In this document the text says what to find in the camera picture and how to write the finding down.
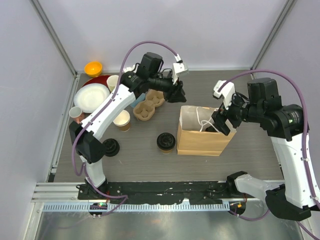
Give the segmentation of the brown paper bag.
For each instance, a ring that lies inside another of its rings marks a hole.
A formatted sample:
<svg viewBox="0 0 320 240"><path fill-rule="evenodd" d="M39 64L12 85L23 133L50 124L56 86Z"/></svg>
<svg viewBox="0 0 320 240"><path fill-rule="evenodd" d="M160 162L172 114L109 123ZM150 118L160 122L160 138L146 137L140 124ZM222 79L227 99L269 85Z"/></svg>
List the brown paper bag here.
<svg viewBox="0 0 320 240"><path fill-rule="evenodd" d="M229 121L226 122L230 129L228 135L221 132L208 132L214 121L212 113L217 108L183 105L180 108L179 124L177 130L177 153L189 156L220 156L231 139L236 134Z"/></svg>

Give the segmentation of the brown paper cups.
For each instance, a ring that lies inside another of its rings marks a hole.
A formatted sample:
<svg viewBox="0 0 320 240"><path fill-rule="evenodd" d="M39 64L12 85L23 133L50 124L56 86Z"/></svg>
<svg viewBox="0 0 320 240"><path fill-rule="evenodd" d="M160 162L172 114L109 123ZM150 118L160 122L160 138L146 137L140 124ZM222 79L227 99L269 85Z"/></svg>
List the brown paper cups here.
<svg viewBox="0 0 320 240"><path fill-rule="evenodd" d="M121 113L113 120L113 123L118 127L119 130L126 132L131 127L130 120L130 113L126 110L122 110Z"/></svg>

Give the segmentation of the black lid stack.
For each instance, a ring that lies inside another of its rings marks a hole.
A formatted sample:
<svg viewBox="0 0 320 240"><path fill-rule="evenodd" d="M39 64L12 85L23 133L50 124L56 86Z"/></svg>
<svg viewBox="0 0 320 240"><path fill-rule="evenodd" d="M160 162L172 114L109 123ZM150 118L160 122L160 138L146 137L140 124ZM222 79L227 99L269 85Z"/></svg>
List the black lid stack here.
<svg viewBox="0 0 320 240"><path fill-rule="evenodd" d="M114 138L108 138L103 143L104 155L107 157L114 157L120 151L120 144Z"/></svg>

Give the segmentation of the lidded brown paper cup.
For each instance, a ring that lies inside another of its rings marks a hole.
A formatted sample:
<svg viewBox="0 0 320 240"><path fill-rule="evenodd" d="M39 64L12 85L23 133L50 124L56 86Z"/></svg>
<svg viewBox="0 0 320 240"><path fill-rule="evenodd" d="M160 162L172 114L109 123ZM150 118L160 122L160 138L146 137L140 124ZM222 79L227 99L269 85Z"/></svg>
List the lidded brown paper cup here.
<svg viewBox="0 0 320 240"><path fill-rule="evenodd" d="M210 133L217 133L218 131L212 127L212 126L209 126L205 129L206 132L210 132Z"/></svg>

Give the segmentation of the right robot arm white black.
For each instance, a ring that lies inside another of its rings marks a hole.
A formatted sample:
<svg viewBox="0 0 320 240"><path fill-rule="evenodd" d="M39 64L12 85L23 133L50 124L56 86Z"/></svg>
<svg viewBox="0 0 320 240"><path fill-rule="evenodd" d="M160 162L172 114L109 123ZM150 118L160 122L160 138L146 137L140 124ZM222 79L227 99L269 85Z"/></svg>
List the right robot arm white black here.
<svg viewBox="0 0 320 240"><path fill-rule="evenodd" d="M240 194L258 198L279 219L305 220L317 210L320 189L314 172L306 173L312 163L309 154L303 155L309 153L309 144L303 143L303 109L296 104L283 106L277 82L269 77L249 81L247 91L245 96L232 82L216 83L213 97L223 103L211 115L212 128L227 136L242 122L259 124L271 139L284 183L271 184L239 171L227 177L226 193L233 198Z"/></svg>

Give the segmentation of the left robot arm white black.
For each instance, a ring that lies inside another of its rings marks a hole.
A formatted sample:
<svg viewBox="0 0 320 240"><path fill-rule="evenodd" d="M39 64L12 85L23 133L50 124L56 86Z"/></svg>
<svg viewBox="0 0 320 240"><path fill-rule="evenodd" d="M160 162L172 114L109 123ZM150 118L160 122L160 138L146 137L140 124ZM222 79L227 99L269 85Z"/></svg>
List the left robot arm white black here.
<svg viewBox="0 0 320 240"><path fill-rule="evenodd" d="M175 60L168 75L164 76L161 72L163 58L156 53L145 53L139 63L123 69L118 85L93 113L81 122L69 125L71 156L79 155L82 161L81 169L75 173L78 176L85 174L83 186L91 198L100 200L107 197L108 180L103 172L102 158L116 155L120 146L114 139L104 142L100 139L116 117L149 90L163 92L165 101L169 103L186 102L179 76L188 72L188 67L179 55Z"/></svg>

